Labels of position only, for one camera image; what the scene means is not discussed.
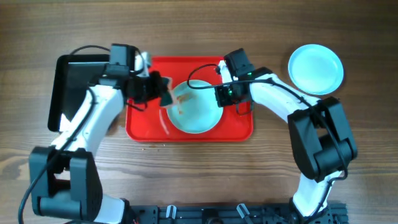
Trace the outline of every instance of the black cable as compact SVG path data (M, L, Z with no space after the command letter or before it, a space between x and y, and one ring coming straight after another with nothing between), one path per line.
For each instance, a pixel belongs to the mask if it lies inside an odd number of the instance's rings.
M244 103L244 102L238 101L238 102L236 103L236 107L235 107L235 111L236 111L236 113L237 113L239 116L244 116L244 115L250 114L250 113L253 111L253 108L254 108L254 105L253 105L253 104L254 104L254 103L253 103L253 101L251 100L251 101L250 101L250 110L247 111L247 112L245 112L245 113L240 113L240 112L239 112L239 105L240 105L241 103Z
M88 49L88 48L97 48L97 49L106 50L106 51L108 51L108 52L111 51L110 49L107 49L106 47L102 47L102 46L98 46L98 45L86 45L86 46L79 47L79 48L77 48L77 49L75 49L75 50L72 50L72 52L70 52L69 55L74 55L74 54L77 53L78 51L81 51L81 50L83 50L83 49Z
M336 148L338 157L339 157L340 162L341 162L341 165L342 165L342 167L343 167L344 175L343 175L342 177L334 177L334 178L330 179L330 180L327 182L327 183L328 183L328 186L326 187L326 190L325 190L325 192L324 192L323 195L322 195L321 202L318 204L317 208L316 208L315 211L313 212L313 215L311 215L311 216L309 216L309 217L304 217L304 218L307 219L307 221L305 221L304 224L309 224L310 222L312 222L314 219L316 219L316 218L318 217L317 214L318 214L319 210L322 208L323 203L325 203L325 200L326 200L326 198L327 198L327 196L328 196L328 193L329 193L329 190L330 190L331 186L333 185L333 182L336 181L336 180L345 180L345 179L347 178L347 176L348 176L348 168L347 168L346 162L345 162L345 160L344 160L344 158L343 158L343 155L341 154L340 147L339 147L339 145L338 145L338 143L337 143L337 140L336 140L334 134L333 134L332 131L330 130L329 125L326 123L324 117L323 117L320 113L318 113L317 111L315 111L315 109L313 108L313 106L312 106L309 102L307 102L307 101L304 99L304 97L299 96L299 95L296 94L294 91L292 91L290 88L287 88L286 86L283 86L283 85L281 85L281 84L279 84L279 83L276 83L272 78L268 78L268 79L266 79L266 80L241 80L241 81L232 81L232 82L228 82L228 83L221 83L221 84L217 84L217 85L200 86L200 87L191 86L191 85L189 84L189 81L190 81L192 75L193 75L195 72L197 72L198 70L200 70L200 69L202 69L202 68L210 67L210 66L217 67L218 65L215 64L215 63L209 63L209 64L205 64L205 65L202 65L202 66L200 66L200 67L194 69L194 70L189 74L189 76L188 76L187 85L188 85L190 88L194 89L194 90L204 90L204 89L208 89L208 88L215 88L215 87L219 87L219 86L225 86L225 85L230 85L230 84L240 84L240 83L266 83L266 84L270 84L270 85L275 85L275 86L277 86L277 87L279 87L279 88L282 88L282 89L286 90L287 92L289 92L290 94L292 94L294 97L296 97L298 100L300 100L301 103L304 103L306 106L308 106L308 108L311 110L311 112L312 112L312 113L317 117L317 119L321 122L322 126L325 127L325 129L327 130L328 134L329 134L330 137L331 137L331 140L333 141L333 145L334 145L335 148Z
M146 102L145 102L144 108L139 108L138 106L134 106L134 105L132 105L132 104L130 104L130 103L127 103L127 105L128 105L129 107L131 107L131 108L134 108L135 110L140 111L140 112L145 111L145 109L148 107L148 104L147 104Z
M36 186L39 179L43 176L44 172L53 166L53 164L57 161L58 156L68 147L68 145L70 143L72 143L75 140L76 135L79 133L80 129L83 127L83 125L86 123L87 119L90 117L91 113L93 112L94 106L96 104L96 97L95 97L94 91L90 87L88 87L87 90L90 92L91 97L92 97L91 105L87 111L87 114L82 119L82 121L77 126L77 128L74 130L74 132L70 135L70 137L67 139L65 144L54 154L54 156L48 161L48 163L46 163L46 165L40 170L38 176L30 183L28 189L26 190L26 192L21 200L21 204L19 205L19 210L18 210L18 223L19 224L24 223L23 214L24 214L25 205L26 205L27 199L29 198L29 195L32 192L33 188Z
M77 222L75 220L72 220L72 221L66 222L64 224L75 224L75 223L77 224Z

